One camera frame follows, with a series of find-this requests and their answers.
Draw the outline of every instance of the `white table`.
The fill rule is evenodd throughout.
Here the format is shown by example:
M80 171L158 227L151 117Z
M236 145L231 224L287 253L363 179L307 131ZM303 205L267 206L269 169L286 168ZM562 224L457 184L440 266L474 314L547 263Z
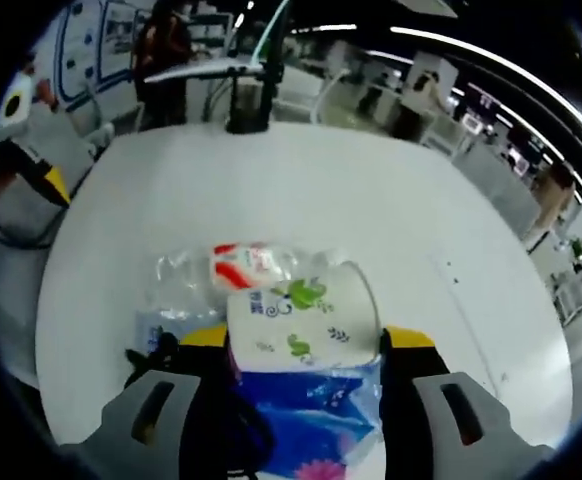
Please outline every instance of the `white table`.
M569 355L519 241L443 157L374 135L275 123L120 137L73 202L47 264L37 368L58 443L80 442L131 371L142 264L173 249L278 240L341 247L385 324L429 334L511 411L532 444L557 444L571 411Z

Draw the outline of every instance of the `person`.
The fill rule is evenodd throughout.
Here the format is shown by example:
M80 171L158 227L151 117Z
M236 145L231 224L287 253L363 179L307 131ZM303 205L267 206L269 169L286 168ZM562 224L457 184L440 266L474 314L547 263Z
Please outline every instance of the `person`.
M393 126L393 137L416 141L422 129L422 115L427 111L446 112L447 106L441 100L440 76L425 70L416 80L413 88L402 98L400 116Z
M388 78L389 77L385 72L371 83L366 95L362 97L362 100L358 103L358 113L360 115L369 115L369 111L372 108L375 108L375 105L382 96L382 90L378 87L386 87Z
M186 79L155 84L144 82L151 75L186 64L191 59L191 35L176 13L183 4L182 0L157 0L133 50L136 95L151 118L150 128L186 123Z
M564 163L554 162L536 177L531 192L540 205L540 215L524 239L527 250L533 250L567 209L575 195L575 180Z

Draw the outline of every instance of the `ceiling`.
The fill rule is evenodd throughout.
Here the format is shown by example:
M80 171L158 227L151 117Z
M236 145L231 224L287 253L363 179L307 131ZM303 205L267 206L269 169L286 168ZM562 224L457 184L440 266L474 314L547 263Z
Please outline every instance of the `ceiling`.
M518 73L466 49L390 31L392 26L407 27L481 47L529 71L582 112L582 0L446 0L457 18L416 13L396 0L337 2L335 8L325 8L324 4L316 8L315 0L292 2L294 28L357 25L356 30L312 34L325 42L342 38L363 49L408 58L421 49L445 56L459 68L460 86L469 82L479 85L519 113L582 175L582 124L546 92ZM248 2L212 3L241 13ZM270 0L254 3L249 15L263 20L270 18L278 4Z

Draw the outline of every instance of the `pink flower print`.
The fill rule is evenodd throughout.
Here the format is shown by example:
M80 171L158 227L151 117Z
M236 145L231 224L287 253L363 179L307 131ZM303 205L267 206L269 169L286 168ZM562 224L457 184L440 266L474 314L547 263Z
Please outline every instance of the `pink flower print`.
M331 460L314 460L310 464L303 463L295 471L296 480L344 480L345 467Z

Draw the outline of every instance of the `toilet paper roll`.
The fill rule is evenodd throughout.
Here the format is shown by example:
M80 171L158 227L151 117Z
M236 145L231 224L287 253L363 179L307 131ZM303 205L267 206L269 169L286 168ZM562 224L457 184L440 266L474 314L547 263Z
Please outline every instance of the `toilet paper roll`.
M317 277L237 292L228 299L227 322L242 371L354 367L378 355L377 308L352 262Z

